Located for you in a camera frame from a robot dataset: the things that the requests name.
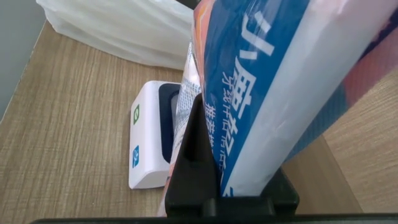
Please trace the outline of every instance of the black holder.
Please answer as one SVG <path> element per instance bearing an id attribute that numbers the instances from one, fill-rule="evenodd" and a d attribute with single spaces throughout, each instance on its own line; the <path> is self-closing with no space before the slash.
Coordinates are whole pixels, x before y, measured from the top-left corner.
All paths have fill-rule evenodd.
<path id="1" fill-rule="evenodd" d="M 220 197 L 203 100 L 193 102 L 180 152 L 165 196 L 168 217 L 294 215 L 299 196 L 279 169 L 259 197 Z"/>

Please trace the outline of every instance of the blue label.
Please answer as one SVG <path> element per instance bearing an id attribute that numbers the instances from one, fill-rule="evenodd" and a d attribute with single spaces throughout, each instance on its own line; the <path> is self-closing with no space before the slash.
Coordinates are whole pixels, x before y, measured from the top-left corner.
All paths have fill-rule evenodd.
<path id="1" fill-rule="evenodd" d="M 204 95 L 223 195 L 307 5 L 308 0 L 217 0 L 213 5 L 205 46 Z"/>
<path id="2" fill-rule="evenodd" d="M 139 162 L 139 146 L 137 146 L 132 152 L 132 168 L 136 167 Z"/>

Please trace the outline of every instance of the gray wall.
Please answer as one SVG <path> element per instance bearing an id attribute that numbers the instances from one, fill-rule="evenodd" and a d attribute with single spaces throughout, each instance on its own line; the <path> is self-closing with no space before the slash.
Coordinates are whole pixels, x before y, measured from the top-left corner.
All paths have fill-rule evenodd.
<path id="1" fill-rule="evenodd" d="M 0 0 L 0 120 L 44 21 L 35 0 Z"/>

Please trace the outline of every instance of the white plastic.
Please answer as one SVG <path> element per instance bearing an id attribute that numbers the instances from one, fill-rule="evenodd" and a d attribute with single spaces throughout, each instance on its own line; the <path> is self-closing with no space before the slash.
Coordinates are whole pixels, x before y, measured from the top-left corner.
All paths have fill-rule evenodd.
<path id="1" fill-rule="evenodd" d="M 115 56 L 183 69 L 193 11 L 175 0 L 36 0 L 55 31 Z"/>
<path id="2" fill-rule="evenodd" d="M 145 83 L 131 106 L 129 153 L 131 189 L 162 187 L 169 176 L 170 164 L 162 155 L 159 110 L 159 87 L 165 83 L 169 82 Z"/>

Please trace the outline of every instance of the white plastic bag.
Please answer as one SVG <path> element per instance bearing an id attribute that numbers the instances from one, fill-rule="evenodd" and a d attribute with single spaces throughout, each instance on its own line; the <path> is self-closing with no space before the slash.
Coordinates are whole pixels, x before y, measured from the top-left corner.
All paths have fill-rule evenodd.
<path id="1" fill-rule="evenodd" d="M 36 0 L 55 31 L 115 56 L 183 69 L 192 10 L 176 0 Z"/>

